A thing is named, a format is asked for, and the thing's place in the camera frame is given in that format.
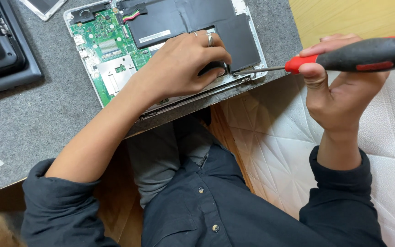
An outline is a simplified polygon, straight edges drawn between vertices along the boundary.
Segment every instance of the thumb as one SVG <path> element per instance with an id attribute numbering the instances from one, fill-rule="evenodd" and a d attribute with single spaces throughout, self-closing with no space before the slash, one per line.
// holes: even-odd
<path id="1" fill-rule="evenodd" d="M 304 82 L 307 86 L 308 100 L 310 98 L 324 103 L 324 101 L 331 97 L 328 84 L 328 75 L 326 70 L 320 64 L 303 64 L 300 66 L 299 72 L 304 76 Z"/>
<path id="2" fill-rule="evenodd" d="M 222 76 L 225 73 L 225 70 L 222 68 L 212 69 L 205 74 L 201 75 L 196 83 L 204 89 L 204 87 L 210 85 L 213 81 L 217 79 L 217 77 Z"/>

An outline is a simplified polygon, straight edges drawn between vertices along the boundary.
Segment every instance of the shirt cuff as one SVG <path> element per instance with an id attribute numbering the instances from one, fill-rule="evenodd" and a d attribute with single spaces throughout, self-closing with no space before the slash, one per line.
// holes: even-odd
<path id="1" fill-rule="evenodd" d="M 76 183 L 57 177 L 44 177 L 55 159 L 44 160 L 36 164 L 24 181 L 25 199 L 49 209 L 65 209 L 81 206 L 92 196 L 99 181 Z"/>
<path id="2" fill-rule="evenodd" d="M 318 163 L 319 146 L 313 148 L 310 153 L 310 167 L 318 182 L 318 188 L 339 190 L 358 195 L 370 195 L 373 177 L 370 171 L 368 156 L 359 149 L 362 157 L 361 165 L 348 171 L 337 171 L 326 168 Z"/>

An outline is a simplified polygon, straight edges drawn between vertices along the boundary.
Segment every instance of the shirt sleeve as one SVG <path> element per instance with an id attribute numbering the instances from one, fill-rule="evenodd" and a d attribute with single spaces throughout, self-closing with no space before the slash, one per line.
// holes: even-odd
<path id="1" fill-rule="evenodd" d="M 94 183 L 44 177 L 54 159 L 35 165 L 22 188 L 26 211 L 21 234 L 28 246 L 119 246 L 104 236 Z"/>
<path id="2" fill-rule="evenodd" d="M 337 246 L 386 246 L 370 201 L 373 177 L 368 156 L 359 150 L 359 167 L 336 171 L 316 161 L 318 149 L 316 146 L 310 154 L 318 188 L 310 190 L 309 202 L 300 210 L 300 222 Z"/>

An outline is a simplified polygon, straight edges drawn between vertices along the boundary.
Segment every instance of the black shirt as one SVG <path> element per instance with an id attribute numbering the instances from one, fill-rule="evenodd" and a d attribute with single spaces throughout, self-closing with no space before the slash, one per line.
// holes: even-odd
<path id="1" fill-rule="evenodd" d="M 202 167 L 185 160 L 144 210 L 142 246 L 385 246 L 370 202 L 370 161 L 350 171 L 310 165 L 318 188 L 300 221 L 251 194 L 235 157 L 213 145 Z M 27 210 L 22 234 L 29 246 L 117 246 L 103 235 L 92 196 L 96 183 L 43 175 L 38 163 L 23 184 Z"/>

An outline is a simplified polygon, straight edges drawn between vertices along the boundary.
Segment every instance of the gray pants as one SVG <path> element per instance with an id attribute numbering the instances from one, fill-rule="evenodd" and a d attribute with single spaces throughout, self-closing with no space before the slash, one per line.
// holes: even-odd
<path id="1" fill-rule="evenodd" d="M 211 145 L 221 145 L 190 115 L 126 141 L 142 208 L 167 186 L 186 157 L 201 166 Z"/>

